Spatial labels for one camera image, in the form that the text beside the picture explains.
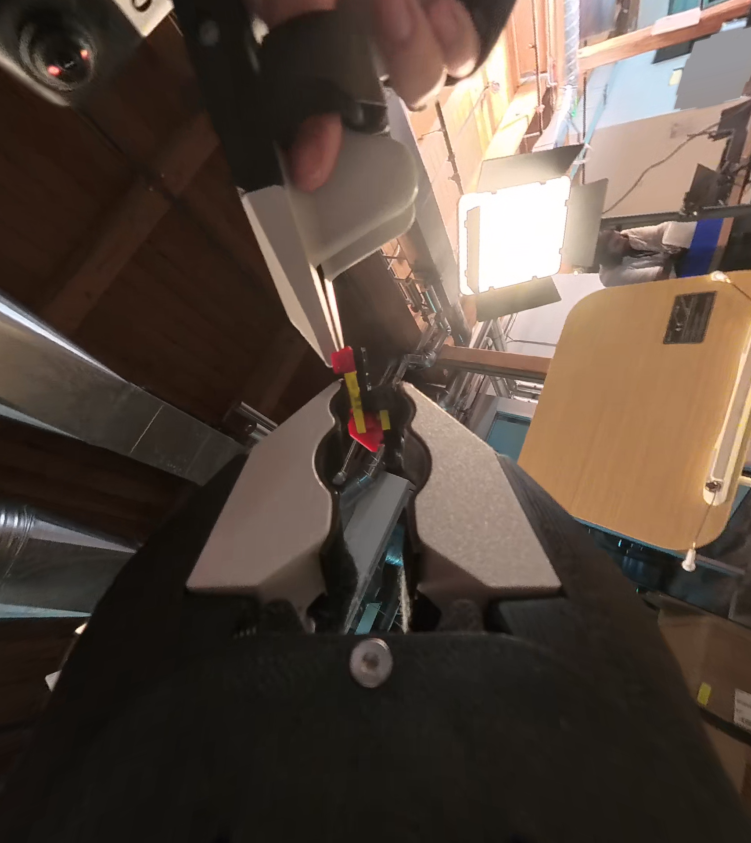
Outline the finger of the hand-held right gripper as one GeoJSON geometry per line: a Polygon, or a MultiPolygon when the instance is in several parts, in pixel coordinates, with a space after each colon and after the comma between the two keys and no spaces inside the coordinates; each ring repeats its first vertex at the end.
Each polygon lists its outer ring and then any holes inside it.
{"type": "Polygon", "coordinates": [[[324,328],[322,356],[331,357],[344,347],[344,335],[341,328],[334,284],[331,280],[327,279],[323,279],[322,283],[322,327],[324,328]]]}
{"type": "Polygon", "coordinates": [[[242,191],[241,204],[288,320],[330,367],[335,329],[325,286],[309,262],[285,189],[242,191]]]}

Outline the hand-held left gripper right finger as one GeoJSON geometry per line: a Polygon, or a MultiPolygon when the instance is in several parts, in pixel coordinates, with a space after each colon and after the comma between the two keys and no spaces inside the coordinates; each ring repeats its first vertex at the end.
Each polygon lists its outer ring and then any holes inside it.
{"type": "Polygon", "coordinates": [[[427,455],[414,499],[426,598],[544,598],[561,583],[498,453],[412,385],[409,433],[427,455]]]}

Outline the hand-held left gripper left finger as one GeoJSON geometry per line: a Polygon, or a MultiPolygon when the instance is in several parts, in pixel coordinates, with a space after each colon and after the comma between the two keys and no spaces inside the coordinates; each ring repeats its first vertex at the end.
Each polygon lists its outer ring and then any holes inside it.
{"type": "Polygon", "coordinates": [[[323,389],[252,448],[214,524],[187,588],[251,598],[317,598],[326,590],[320,550],[334,514],[316,468],[336,423],[323,389]]]}

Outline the small red yellow lego assembly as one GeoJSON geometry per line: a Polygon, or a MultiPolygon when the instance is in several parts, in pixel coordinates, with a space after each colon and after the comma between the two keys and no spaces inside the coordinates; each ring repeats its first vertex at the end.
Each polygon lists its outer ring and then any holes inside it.
{"type": "Polygon", "coordinates": [[[392,428],[385,387],[372,385],[365,350],[344,346],[332,353],[331,367],[340,376],[348,396],[349,436],[368,453],[376,454],[392,428]]]}

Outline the person's right hand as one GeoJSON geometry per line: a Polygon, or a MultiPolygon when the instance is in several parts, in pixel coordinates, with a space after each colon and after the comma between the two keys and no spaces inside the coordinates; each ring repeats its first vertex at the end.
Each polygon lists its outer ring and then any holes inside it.
{"type": "MultiPolygon", "coordinates": [[[[407,105],[424,106],[446,78],[465,78],[480,56],[480,37],[463,3],[343,2],[368,32],[392,89],[407,105]]],[[[301,191],[326,184],[335,169],[344,125],[338,113],[308,117],[287,147],[290,180],[301,191]]]]}

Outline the light wooden board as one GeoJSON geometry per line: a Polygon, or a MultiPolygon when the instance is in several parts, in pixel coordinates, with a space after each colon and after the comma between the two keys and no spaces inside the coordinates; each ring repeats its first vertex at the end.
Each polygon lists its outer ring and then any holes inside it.
{"type": "Polygon", "coordinates": [[[685,553],[718,538],[751,444],[751,270],[590,294],[570,311],[519,466],[573,518],[685,553]]]}

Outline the bright studio light panel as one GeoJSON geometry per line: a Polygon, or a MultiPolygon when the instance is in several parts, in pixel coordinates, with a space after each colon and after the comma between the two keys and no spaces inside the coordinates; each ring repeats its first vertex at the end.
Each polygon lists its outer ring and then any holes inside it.
{"type": "Polygon", "coordinates": [[[460,293],[478,322],[561,301],[556,277],[592,265],[608,181],[580,184],[574,144],[482,163],[458,204],[460,293]]]}

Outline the silver metal ducts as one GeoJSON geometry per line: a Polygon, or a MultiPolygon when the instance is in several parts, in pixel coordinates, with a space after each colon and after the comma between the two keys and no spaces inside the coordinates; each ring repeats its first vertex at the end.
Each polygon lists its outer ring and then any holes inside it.
{"type": "MultiPolygon", "coordinates": [[[[202,485],[246,448],[96,361],[0,292],[0,419],[202,485]]],[[[0,502],[0,619],[89,615],[136,544],[0,502]]]]}

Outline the cardboard box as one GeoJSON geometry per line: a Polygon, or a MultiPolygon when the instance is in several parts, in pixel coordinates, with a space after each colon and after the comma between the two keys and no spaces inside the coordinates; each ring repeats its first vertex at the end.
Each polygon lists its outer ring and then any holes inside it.
{"type": "Polygon", "coordinates": [[[658,627],[718,757],[751,808],[751,630],[667,598],[658,627]]]}

